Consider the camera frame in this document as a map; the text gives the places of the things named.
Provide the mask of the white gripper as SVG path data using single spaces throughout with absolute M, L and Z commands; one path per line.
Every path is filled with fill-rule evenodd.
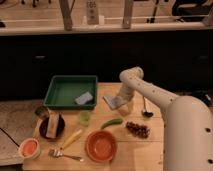
M 123 84 L 116 95 L 116 101 L 119 105 L 127 104 L 127 113 L 130 114 L 134 109 L 134 90 Z

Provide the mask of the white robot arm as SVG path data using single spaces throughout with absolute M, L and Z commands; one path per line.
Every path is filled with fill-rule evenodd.
M 213 114 L 200 99 L 177 95 L 143 80 L 134 67 L 119 75 L 122 92 L 137 91 L 161 109 L 163 171 L 213 171 Z

